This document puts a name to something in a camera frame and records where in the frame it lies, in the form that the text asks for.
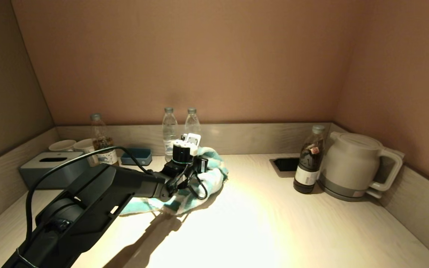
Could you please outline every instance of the cup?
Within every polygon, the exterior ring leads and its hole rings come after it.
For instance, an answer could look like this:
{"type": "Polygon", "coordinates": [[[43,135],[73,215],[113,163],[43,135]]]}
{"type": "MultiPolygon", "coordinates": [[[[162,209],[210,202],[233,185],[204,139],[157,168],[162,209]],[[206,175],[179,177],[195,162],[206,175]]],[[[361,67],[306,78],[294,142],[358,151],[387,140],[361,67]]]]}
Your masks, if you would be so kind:
{"type": "MultiPolygon", "coordinates": [[[[91,153],[92,151],[95,151],[95,148],[94,148],[94,145],[92,144],[92,139],[85,139],[74,144],[74,150],[81,151],[84,154],[88,154],[88,153],[91,153]]],[[[89,161],[90,166],[97,166],[97,164],[99,163],[97,156],[89,156],[87,158],[87,161],[89,161]]]]}
{"type": "Polygon", "coordinates": [[[49,146],[49,151],[74,151],[74,144],[76,141],[74,140],[63,140],[60,142],[56,142],[49,146]]]}

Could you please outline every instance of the gray tissue box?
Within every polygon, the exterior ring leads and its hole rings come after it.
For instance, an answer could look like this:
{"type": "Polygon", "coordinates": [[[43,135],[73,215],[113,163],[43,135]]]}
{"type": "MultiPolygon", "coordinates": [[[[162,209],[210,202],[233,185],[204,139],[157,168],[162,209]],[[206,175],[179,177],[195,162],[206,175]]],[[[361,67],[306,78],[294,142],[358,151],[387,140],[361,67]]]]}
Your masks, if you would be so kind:
{"type": "MultiPolygon", "coordinates": [[[[42,175],[56,166],[83,155],[81,151],[49,151],[41,153],[19,168],[22,179],[30,188],[42,175]]],[[[72,163],[45,178],[37,189],[63,189],[82,172],[90,168],[86,159],[72,163]]]]}

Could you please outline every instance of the white kettle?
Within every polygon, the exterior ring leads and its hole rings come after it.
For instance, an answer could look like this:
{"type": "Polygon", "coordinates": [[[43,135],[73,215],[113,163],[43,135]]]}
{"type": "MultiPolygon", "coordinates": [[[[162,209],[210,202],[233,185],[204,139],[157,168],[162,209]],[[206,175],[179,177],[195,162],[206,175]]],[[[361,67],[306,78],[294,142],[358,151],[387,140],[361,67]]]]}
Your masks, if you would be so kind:
{"type": "Polygon", "coordinates": [[[380,198],[395,180],[405,154],[359,134],[332,132],[330,137],[335,142],[323,159],[319,178],[324,191],[346,201],[358,201],[365,193],[380,198]],[[380,156],[395,162],[385,183],[373,181],[380,156]]]}

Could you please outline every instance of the beige wall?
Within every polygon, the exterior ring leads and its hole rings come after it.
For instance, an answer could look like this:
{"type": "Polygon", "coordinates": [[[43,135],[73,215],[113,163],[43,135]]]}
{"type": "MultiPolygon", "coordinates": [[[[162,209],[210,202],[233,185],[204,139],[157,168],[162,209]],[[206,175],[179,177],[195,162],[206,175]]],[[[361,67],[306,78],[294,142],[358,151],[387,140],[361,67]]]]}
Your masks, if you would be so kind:
{"type": "Polygon", "coordinates": [[[375,1],[335,120],[429,176],[429,1],[375,1]]]}
{"type": "Polygon", "coordinates": [[[10,0],[0,0],[0,155],[52,127],[10,0]]]}
{"type": "Polygon", "coordinates": [[[363,0],[13,0],[57,125],[332,120],[363,0]]]}

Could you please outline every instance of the black cable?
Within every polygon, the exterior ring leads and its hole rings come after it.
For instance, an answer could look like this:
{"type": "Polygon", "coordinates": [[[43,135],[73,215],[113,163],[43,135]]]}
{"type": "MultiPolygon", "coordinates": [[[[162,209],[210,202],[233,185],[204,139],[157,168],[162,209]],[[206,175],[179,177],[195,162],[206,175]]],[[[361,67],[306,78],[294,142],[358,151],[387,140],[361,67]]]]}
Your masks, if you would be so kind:
{"type": "Polygon", "coordinates": [[[204,184],[201,182],[200,178],[198,178],[198,173],[194,173],[196,179],[198,180],[198,183],[201,184],[201,187],[203,187],[204,190],[204,197],[200,197],[196,191],[193,189],[193,187],[190,185],[188,188],[190,190],[190,192],[198,199],[198,200],[205,200],[206,197],[208,197],[208,190],[206,190],[206,187],[204,186],[204,184]]]}
{"type": "Polygon", "coordinates": [[[21,254],[19,254],[19,248],[16,249],[16,253],[18,254],[19,259],[30,268],[38,268],[37,266],[34,266],[32,263],[30,263],[28,260],[26,260],[21,254]]]}
{"type": "Polygon", "coordinates": [[[151,174],[149,171],[147,171],[146,169],[144,169],[142,167],[142,165],[140,165],[140,163],[138,162],[138,160],[130,153],[129,150],[127,150],[126,148],[122,147],[122,146],[112,146],[112,147],[107,147],[105,149],[100,149],[97,151],[92,151],[88,154],[84,154],[83,156],[78,156],[74,159],[71,159],[70,161],[67,161],[65,163],[60,164],[59,166],[56,166],[55,168],[49,170],[48,172],[46,172],[44,175],[42,175],[37,181],[36,183],[34,183],[31,188],[29,189],[28,195],[26,196],[26,246],[24,247],[23,250],[23,254],[26,253],[27,249],[29,248],[29,246],[31,246],[31,236],[32,236],[32,208],[31,208],[31,202],[32,202],[32,196],[34,195],[34,191],[36,191],[37,186],[45,179],[47,178],[49,175],[51,175],[52,173],[58,171],[61,168],[64,168],[65,166],[68,166],[74,162],[77,162],[79,160],[82,160],[84,158],[87,158],[89,156],[93,156],[95,154],[100,154],[103,153],[104,151],[111,151],[111,150],[115,150],[115,149],[121,149],[122,151],[124,151],[125,153],[127,153],[130,158],[135,162],[135,164],[138,166],[138,168],[140,168],[143,172],[147,173],[147,174],[151,174]]]}
{"type": "Polygon", "coordinates": [[[178,186],[178,185],[177,185],[178,181],[179,181],[179,180],[180,180],[180,178],[184,175],[184,173],[186,172],[186,170],[187,170],[190,166],[192,166],[192,165],[193,165],[193,162],[191,162],[191,163],[187,163],[187,164],[186,164],[186,166],[185,166],[185,168],[183,169],[182,173],[180,173],[177,177],[175,177],[175,178],[174,178],[174,183],[173,183],[174,187],[177,187],[177,186],[178,186]]]}

